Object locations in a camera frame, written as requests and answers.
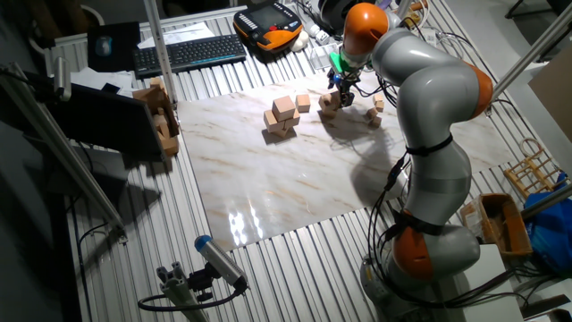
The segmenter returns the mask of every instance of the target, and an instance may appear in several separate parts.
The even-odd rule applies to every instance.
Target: wooden block stack
[[[300,123],[299,110],[290,97],[275,99],[272,110],[265,111],[264,118],[266,129],[281,138],[286,136],[289,129]]]
[[[320,104],[320,108],[322,108],[323,116],[334,118],[341,106],[340,92],[335,91],[322,95],[318,103]]]
[[[378,128],[382,125],[382,118],[377,115],[383,112],[384,106],[385,103],[383,103],[383,96],[380,94],[375,94],[374,107],[367,110],[367,118],[371,120],[371,122],[369,123],[371,126]]]
[[[171,157],[179,153],[179,141],[177,140],[179,125],[175,120],[169,96],[161,79],[151,79],[151,87],[134,91],[133,98],[147,103],[165,154]]]

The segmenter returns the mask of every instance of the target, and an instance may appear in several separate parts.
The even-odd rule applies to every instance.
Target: marble surface
[[[365,91],[377,87],[362,75]],[[205,206],[211,234],[225,250],[372,206],[387,173],[404,154],[396,110],[386,103],[379,129],[367,125],[372,99],[356,94],[354,105],[323,118],[325,74],[195,102],[180,102],[182,135]],[[263,112],[275,98],[309,94],[310,112],[285,139],[268,133]],[[473,173],[511,161],[492,123],[483,115],[455,124],[455,141],[471,159]],[[397,197],[404,180],[394,187]]]

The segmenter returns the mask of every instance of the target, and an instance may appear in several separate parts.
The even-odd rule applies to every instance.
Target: black keyboard
[[[246,59],[238,35],[217,36],[167,45],[172,72],[186,72],[220,64],[237,63]],[[135,78],[161,75],[161,66],[154,47],[133,51]]]

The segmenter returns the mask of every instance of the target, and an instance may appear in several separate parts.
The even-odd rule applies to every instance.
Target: metal table
[[[430,26],[468,38],[444,0],[433,0],[432,4]],[[205,21],[214,34],[231,34],[232,16],[240,9],[168,19],[163,21],[163,27],[165,31],[175,30]],[[151,37],[147,23],[141,24],[141,36]],[[313,70],[308,62],[315,46],[312,41],[304,51],[279,55],[270,64],[261,64],[249,55],[244,63],[181,72],[174,80],[178,98],[214,97],[323,72]],[[450,47],[444,49],[454,54]],[[496,82],[496,75],[491,74],[476,50],[464,47],[463,53],[469,63],[487,72]],[[56,46],[46,51],[48,73],[52,72],[51,63],[57,56],[68,59],[73,72],[87,66],[86,35],[57,39]],[[148,86],[149,80],[133,81],[134,88]],[[500,98],[510,100],[506,94]],[[537,136],[518,110],[495,103],[491,122],[515,159],[524,158],[518,143],[525,137]],[[169,267],[173,261],[180,261],[188,273],[205,264],[193,244],[197,236],[210,234],[209,228],[182,136],[179,140],[181,151],[172,159],[172,171],[165,171],[161,165],[146,164],[129,174],[129,187],[119,204],[129,241],[120,244],[105,228],[100,229],[104,233],[94,233],[81,244],[87,289],[81,279],[76,243],[71,243],[84,321],[90,321],[89,311],[94,321],[185,320],[180,313],[152,313],[137,307],[138,299],[160,293],[157,267]],[[475,174],[467,201],[480,193],[505,192],[522,204],[524,200],[502,174],[509,167],[510,164],[499,165]],[[101,216],[83,199],[67,218],[72,241],[103,223]],[[374,305],[361,289],[358,272],[361,257],[366,254],[367,220],[367,209],[359,209],[231,251],[231,256],[247,273],[251,290],[244,297],[208,309],[209,317],[212,321],[375,320]],[[450,222],[459,224],[458,215]],[[390,224],[387,217],[377,229],[380,232]],[[224,282],[215,282],[216,299],[229,294]]]

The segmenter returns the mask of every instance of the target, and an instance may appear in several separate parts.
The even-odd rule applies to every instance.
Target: monitor
[[[54,88],[53,79],[29,72],[26,77],[46,90]],[[138,161],[166,159],[145,102],[72,84],[69,101],[46,106],[69,139],[114,149]]]

